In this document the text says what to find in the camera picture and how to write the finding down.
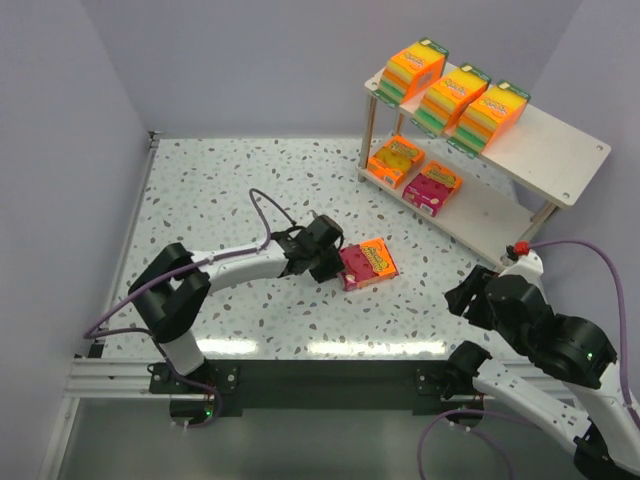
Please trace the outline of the Scrub Daddy yellow sponge box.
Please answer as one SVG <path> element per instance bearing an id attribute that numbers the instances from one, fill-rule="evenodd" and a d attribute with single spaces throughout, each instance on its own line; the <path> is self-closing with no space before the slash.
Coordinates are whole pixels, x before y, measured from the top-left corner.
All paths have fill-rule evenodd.
<path id="1" fill-rule="evenodd" d="M 391 188 L 397 188 L 424 158 L 425 152 L 420 147 L 396 135 L 368 159 L 367 170 Z"/>

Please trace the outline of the Sponge Daddy yellow green box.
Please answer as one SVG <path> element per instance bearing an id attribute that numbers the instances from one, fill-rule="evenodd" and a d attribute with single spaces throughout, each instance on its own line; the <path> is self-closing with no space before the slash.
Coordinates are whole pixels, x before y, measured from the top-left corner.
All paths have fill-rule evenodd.
<path id="1" fill-rule="evenodd" d="M 517 123 L 530 100 L 520 87 L 498 81 L 464 110 L 447 143 L 475 158 Z"/>

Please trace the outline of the Sponge Daddy multipack box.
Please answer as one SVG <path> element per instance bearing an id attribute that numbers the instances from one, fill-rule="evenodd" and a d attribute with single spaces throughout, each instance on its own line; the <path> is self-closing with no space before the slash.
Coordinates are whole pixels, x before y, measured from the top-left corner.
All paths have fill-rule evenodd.
<path id="1" fill-rule="evenodd" d="M 484 93 L 491 77 L 464 63 L 429 86 L 413 115 L 413 123 L 431 137 L 452 129 L 466 108 Z"/>
<path id="2" fill-rule="evenodd" d="M 423 37 L 387 61 L 374 93 L 393 106 L 405 103 L 442 76 L 448 56 L 445 47 Z"/>

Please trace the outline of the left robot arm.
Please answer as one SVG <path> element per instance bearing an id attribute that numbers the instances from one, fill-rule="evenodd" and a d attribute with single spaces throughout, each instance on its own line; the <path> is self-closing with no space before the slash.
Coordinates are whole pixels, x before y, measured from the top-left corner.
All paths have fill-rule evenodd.
<path id="1" fill-rule="evenodd" d="M 130 302 L 173 371 L 190 382 L 211 382 L 192 326 L 210 293 L 261 279 L 308 272 L 318 283 L 344 270 L 343 229 L 319 215 L 306 226 L 270 233 L 267 243 L 205 253 L 181 243 L 165 247 L 129 289 Z"/>

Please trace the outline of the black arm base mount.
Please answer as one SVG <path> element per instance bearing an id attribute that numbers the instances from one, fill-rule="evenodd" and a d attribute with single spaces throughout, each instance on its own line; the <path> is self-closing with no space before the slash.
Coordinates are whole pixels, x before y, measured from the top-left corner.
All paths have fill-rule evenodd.
<path id="1" fill-rule="evenodd" d="M 209 360 L 204 374 L 177 379 L 163 362 L 147 366 L 149 392 L 170 398 L 174 420 L 198 425 L 246 410 L 402 410 L 433 415 L 450 408 L 480 408 L 482 394 L 469 383 L 449 384 L 446 363 L 429 360 Z"/>

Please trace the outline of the orange Scrub Daddy box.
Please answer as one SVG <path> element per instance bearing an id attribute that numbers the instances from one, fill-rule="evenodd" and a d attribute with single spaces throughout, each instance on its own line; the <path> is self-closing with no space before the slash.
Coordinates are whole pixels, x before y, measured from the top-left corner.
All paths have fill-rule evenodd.
<path id="1" fill-rule="evenodd" d="M 340 273 L 346 292 L 391 280 L 399 270 L 383 238 L 378 237 L 340 250 L 344 270 Z"/>

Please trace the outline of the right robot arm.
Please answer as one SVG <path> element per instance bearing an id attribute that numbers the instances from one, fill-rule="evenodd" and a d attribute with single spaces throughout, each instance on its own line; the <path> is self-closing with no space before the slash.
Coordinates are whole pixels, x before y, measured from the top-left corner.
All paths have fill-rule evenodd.
<path id="1" fill-rule="evenodd" d="M 638 478 L 638 417 L 622 393 L 621 358 L 600 327 L 554 312 L 523 276 L 481 266 L 445 299 L 451 314 L 499 333 L 516 353 L 565 385 L 583 408 L 540 390 L 471 341 L 446 362 L 444 397 L 473 388 L 496 398 L 572 454 L 588 479 Z"/>

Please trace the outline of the pink Scrub Mommy box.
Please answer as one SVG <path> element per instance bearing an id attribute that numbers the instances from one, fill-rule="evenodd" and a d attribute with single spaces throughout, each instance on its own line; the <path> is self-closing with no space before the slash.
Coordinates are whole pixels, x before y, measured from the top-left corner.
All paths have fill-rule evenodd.
<path id="1" fill-rule="evenodd" d="M 455 171 L 430 161 L 404 188 L 402 199 L 430 217 L 436 217 L 464 181 Z"/>

